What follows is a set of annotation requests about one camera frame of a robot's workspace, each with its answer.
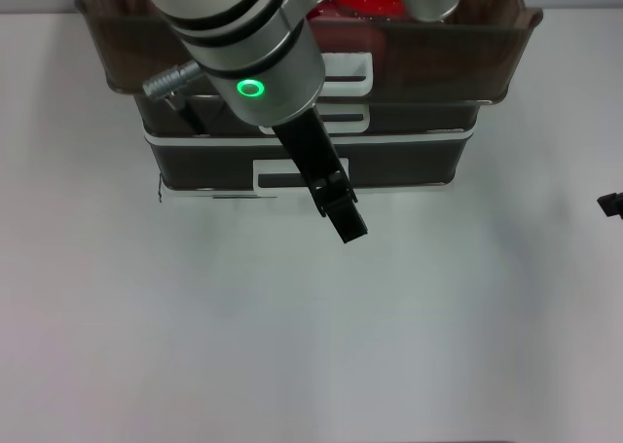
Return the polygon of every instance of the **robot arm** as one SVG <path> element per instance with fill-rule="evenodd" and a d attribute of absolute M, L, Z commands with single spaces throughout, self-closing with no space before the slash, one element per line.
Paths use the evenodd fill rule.
<path fill-rule="evenodd" d="M 320 214 L 329 216 L 344 242 L 367 234 L 356 195 L 314 109 L 325 67 L 306 15 L 323 0 L 152 1 L 196 62 L 148 82 L 147 95 L 165 97 L 206 75 L 240 119 L 273 128 Z M 457 2 L 429 0 L 420 15 L 443 18 Z"/>

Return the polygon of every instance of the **metal connector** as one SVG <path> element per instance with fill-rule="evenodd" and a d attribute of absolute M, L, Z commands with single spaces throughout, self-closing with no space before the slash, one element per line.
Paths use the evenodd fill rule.
<path fill-rule="evenodd" d="M 173 67 L 143 83 L 145 95 L 151 100 L 164 99 L 203 76 L 203 70 L 194 60 Z"/>

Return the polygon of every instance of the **black band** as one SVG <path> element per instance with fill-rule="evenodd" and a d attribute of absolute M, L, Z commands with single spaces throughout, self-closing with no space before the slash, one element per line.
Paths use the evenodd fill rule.
<path fill-rule="evenodd" d="M 207 31 L 228 25 L 248 12 L 259 0 L 241 0 L 235 6 L 218 15 L 205 18 L 178 18 L 161 12 L 162 16 L 173 26 L 188 31 Z"/>
<path fill-rule="evenodd" d="M 296 46 L 296 43 L 301 37 L 301 32 L 303 31 L 303 25 L 305 20 L 299 22 L 299 25 L 296 26 L 294 31 L 288 36 L 286 41 L 276 50 L 263 60 L 255 63 L 246 68 L 242 68 L 240 70 L 232 70 L 232 71 L 223 71 L 223 70 L 215 70 L 213 68 L 209 68 L 200 63 L 200 67 L 202 70 L 208 75 L 215 76 L 216 78 L 223 78 L 226 80 L 239 80 L 244 78 L 252 78 L 261 73 L 264 73 L 266 70 L 273 68 L 280 61 L 282 61 L 286 55 L 290 53 L 290 51 Z"/>
<path fill-rule="evenodd" d="M 243 41 L 253 33 L 260 30 L 264 24 L 269 22 L 275 13 L 279 10 L 283 0 L 271 0 L 270 3 L 262 10 L 257 17 L 252 19 L 247 24 L 242 25 L 238 29 L 223 34 L 221 36 L 214 37 L 195 37 L 189 34 L 184 34 L 176 31 L 176 34 L 184 42 L 198 47 L 226 47 L 235 44 L 236 42 Z"/>

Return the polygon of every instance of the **white bin handle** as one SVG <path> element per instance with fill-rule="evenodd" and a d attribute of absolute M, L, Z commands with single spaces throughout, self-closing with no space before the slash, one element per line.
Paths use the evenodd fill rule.
<path fill-rule="evenodd" d="M 317 104 L 316 109 L 329 134 L 358 134 L 370 127 L 370 108 L 366 104 Z M 331 121 L 340 116 L 339 122 Z M 263 134 L 275 134 L 273 129 L 260 127 Z"/>
<path fill-rule="evenodd" d="M 322 54 L 327 81 L 321 97 L 363 97 L 372 90 L 374 71 L 372 54 Z M 331 81 L 331 78 L 352 78 L 354 81 Z"/>
<path fill-rule="evenodd" d="M 348 159 L 340 159 L 348 175 Z M 301 187 L 260 187 L 261 175 L 300 175 L 296 165 L 289 159 L 253 161 L 253 190 L 258 197 L 278 197 L 283 195 L 309 195 L 305 186 Z"/>

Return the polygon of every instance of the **stacked storage bins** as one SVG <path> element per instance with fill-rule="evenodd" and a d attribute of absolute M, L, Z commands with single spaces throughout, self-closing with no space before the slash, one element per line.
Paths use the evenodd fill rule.
<path fill-rule="evenodd" d="M 542 12 L 523 0 L 461 0 L 443 23 L 369 14 L 331 0 L 310 25 L 324 52 L 318 101 L 357 190 L 453 180 L 481 106 L 502 101 Z M 180 114 L 142 83 L 190 60 L 149 0 L 77 0 L 109 86 L 132 94 L 171 190 L 271 196 L 302 185 L 270 129 L 240 121 L 207 80 Z"/>

